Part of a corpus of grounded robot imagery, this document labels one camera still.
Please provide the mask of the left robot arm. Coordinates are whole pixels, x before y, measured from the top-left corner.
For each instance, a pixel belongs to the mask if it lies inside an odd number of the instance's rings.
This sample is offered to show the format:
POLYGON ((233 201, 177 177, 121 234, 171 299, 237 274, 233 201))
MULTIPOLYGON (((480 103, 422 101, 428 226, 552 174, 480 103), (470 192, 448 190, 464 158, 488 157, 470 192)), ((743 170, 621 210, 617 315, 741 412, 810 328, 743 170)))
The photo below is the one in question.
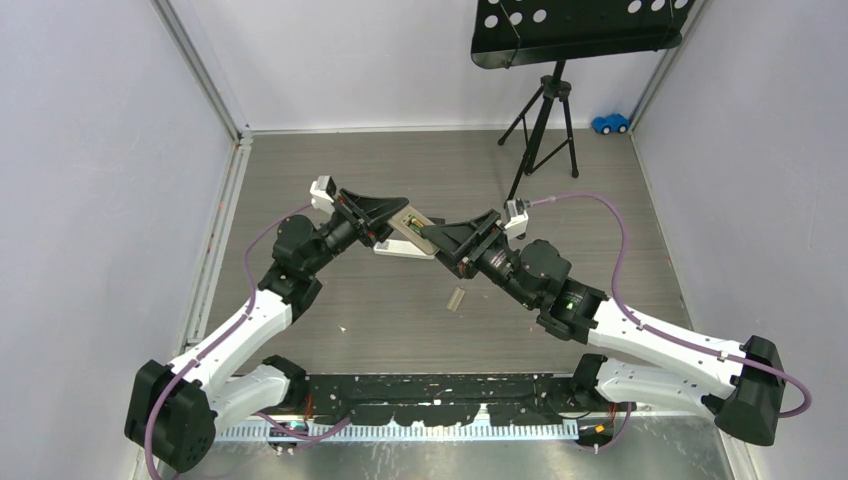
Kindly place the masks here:
POLYGON ((177 475, 192 470, 217 433, 268 407, 293 414, 305 405, 305 374, 288 360, 273 357, 234 373, 312 306, 320 270, 355 243, 372 248, 386 240, 391 219, 409 204, 318 184, 310 195, 309 207, 327 212, 328 221, 316 226, 297 207, 266 226, 262 236, 276 234, 272 264, 260 280, 244 272, 245 303, 196 346, 165 363, 149 360, 135 374, 124 434, 142 449, 150 478, 160 478, 161 464, 177 475))

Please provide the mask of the white remote control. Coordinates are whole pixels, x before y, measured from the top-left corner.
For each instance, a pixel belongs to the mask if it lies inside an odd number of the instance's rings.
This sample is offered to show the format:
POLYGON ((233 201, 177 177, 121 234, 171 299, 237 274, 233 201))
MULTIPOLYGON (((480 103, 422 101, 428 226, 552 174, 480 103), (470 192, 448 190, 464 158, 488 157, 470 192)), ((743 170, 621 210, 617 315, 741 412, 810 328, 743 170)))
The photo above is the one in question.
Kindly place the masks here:
POLYGON ((398 258, 419 260, 433 260, 435 258, 434 254, 425 253, 409 240, 387 239, 384 242, 375 244, 372 247, 372 251, 376 255, 398 258))
POLYGON ((432 242, 422 236, 425 227, 435 226, 436 223, 410 205, 395 213, 388 224, 404 236, 411 246, 417 248, 425 258, 433 258, 438 251, 432 242))

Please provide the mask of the green battery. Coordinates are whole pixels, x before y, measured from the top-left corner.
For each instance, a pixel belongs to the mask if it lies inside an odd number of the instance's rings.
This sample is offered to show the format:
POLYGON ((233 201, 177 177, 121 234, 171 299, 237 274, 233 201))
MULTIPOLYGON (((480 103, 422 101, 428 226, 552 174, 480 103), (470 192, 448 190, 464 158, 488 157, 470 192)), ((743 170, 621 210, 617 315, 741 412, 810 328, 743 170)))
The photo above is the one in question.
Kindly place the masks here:
POLYGON ((416 218, 411 218, 408 225, 416 234, 419 234, 423 228, 423 224, 416 218))

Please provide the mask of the beige battery cover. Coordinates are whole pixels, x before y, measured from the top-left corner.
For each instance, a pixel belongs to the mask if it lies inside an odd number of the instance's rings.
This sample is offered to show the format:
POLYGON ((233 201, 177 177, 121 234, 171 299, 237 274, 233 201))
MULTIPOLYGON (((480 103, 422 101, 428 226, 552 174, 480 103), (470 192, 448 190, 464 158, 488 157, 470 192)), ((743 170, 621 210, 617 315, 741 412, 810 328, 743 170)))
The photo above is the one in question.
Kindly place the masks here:
POLYGON ((466 294, 466 290, 462 287, 455 287, 452 291, 449 300, 446 304, 446 308, 452 312, 458 310, 464 296, 466 294))

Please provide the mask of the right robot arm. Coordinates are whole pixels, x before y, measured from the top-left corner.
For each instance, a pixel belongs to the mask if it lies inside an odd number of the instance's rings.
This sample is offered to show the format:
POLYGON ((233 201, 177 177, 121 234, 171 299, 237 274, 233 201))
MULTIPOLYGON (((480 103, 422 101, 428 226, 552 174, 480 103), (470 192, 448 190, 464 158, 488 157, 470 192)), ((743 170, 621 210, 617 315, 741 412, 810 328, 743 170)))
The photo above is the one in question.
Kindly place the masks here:
POLYGON ((701 335, 645 315, 573 279, 571 263, 548 241, 511 247, 494 211, 424 226, 437 259, 461 279, 487 277, 530 311, 550 335, 648 362, 644 370, 595 355, 579 364, 571 397, 584 410, 611 403, 667 404, 705 417, 749 444, 771 446, 786 382, 776 345, 701 335))

